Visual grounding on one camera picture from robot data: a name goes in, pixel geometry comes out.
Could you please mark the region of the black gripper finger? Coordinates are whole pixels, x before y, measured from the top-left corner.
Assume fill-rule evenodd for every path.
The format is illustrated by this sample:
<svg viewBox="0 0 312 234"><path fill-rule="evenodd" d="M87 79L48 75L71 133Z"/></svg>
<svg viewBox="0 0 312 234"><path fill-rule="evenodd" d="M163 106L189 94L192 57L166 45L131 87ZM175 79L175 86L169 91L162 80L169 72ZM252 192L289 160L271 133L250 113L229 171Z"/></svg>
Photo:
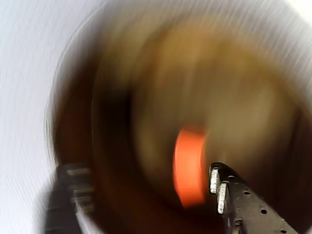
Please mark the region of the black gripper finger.
<svg viewBox="0 0 312 234"><path fill-rule="evenodd" d="M216 211L227 234L295 234L262 197L229 166L214 162L209 169L209 192L216 195Z"/></svg>
<svg viewBox="0 0 312 234"><path fill-rule="evenodd" d="M46 212L46 234L80 234L78 204L88 213L94 210L91 171L83 164L64 164L56 169L56 182Z"/></svg>

